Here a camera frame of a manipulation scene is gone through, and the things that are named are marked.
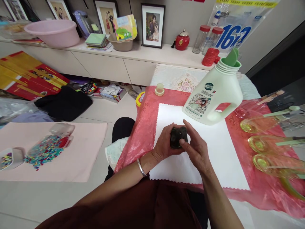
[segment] colorful beads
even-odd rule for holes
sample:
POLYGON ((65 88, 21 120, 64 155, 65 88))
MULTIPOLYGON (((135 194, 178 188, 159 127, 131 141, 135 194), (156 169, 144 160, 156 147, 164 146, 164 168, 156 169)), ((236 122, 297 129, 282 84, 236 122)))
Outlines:
POLYGON ((38 171, 40 166, 51 162, 64 150, 60 148, 60 138, 57 135, 50 135, 44 138, 30 150, 31 156, 26 156, 25 162, 32 164, 36 171, 38 171))
POLYGON ((2 158, 2 162, 1 162, 2 169, 8 167, 10 164, 12 164, 12 162, 13 162, 12 153, 8 153, 2 158))

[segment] pink tablecloth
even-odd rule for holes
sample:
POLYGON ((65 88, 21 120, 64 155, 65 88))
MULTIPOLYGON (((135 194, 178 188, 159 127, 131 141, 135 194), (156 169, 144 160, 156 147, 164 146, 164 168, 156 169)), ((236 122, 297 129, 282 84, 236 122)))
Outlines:
MULTIPOLYGON (((117 163, 115 172, 136 161, 137 158, 153 148, 159 103, 183 106, 190 95, 186 92, 165 89, 165 94, 159 97, 154 94, 155 88, 155 86, 146 88, 145 98, 140 106, 135 126, 117 163)), ((247 139, 253 134, 242 131, 239 127, 240 122, 241 119, 234 114, 230 114, 226 118, 228 130, 249 183, 250 191, 225 188, 227 196, 230 199, 247 201, 262 210, 283 211, 295 218, 305 217, 304 201, 290 196, 278 178, 266 175, 255 168, 252 157, 257 153, 247 143, 247 139)), ((265 134, 285 136, 279 126, 265 132, 265 134)), ((285 155, 298 158, 293 150, 285 155)), ((292 184, 304 195, 304 181, 294 180, 292 184)), ((202 185, 192 186, 192 188, 203 189, 202 185)))

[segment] bottle label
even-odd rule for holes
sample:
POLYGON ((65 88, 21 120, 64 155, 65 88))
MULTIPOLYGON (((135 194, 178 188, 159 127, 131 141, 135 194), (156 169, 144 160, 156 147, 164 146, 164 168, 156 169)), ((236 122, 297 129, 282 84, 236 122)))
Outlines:
MULTIPOLYGON (((212 90, 213 84, 208 83, 205 85, 205 88, 206 87, 208 90, 212 90)), ((200 119, 200 117, 202 117, 202 115, 206 112, 215 92, 216 91, 212 91, 212 93, 208 93, 206 90, 202 90, 201 93, 195 94, 186 106, 186 111, 189 114, 192 114, 192 116, 195 115, 197 119, 200 119)))

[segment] white plastic bottle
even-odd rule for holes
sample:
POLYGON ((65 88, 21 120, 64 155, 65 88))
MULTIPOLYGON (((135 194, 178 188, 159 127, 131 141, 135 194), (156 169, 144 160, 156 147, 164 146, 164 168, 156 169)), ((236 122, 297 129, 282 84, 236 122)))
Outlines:
POLYGON ((206 74, 182 108, 188 116, 205 125, 214 125, 225 119, 242 102, 243 96, 236 77, 241 63, 236 61, 232 67, 226 65, 224 60, 221 58, 206 74), (221 103, 230 105, 223 112, 218 112, 216 108, 221 103))

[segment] framed photo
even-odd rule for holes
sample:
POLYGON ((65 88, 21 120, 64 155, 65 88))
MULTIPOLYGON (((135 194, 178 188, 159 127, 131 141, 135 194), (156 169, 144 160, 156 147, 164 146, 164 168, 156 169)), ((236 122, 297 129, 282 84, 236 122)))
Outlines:
POLYGON ((103 34, 115 32, 113 19, 119 17, 118 4, 111 0, 94 0, 94 6, 98 15, 98 21, 103 34))
POLYGON ((3 2, 14 21, 28 20, 28 16, 19 0, 3 0, 3 2))
POLYGON ((164 5, 141 3, 142 45, 162 48, 164 5))
POLYGON ((70 10, 66 4, 66 0, 45 0, 54 15, 58 20, 72 20, 70 10))

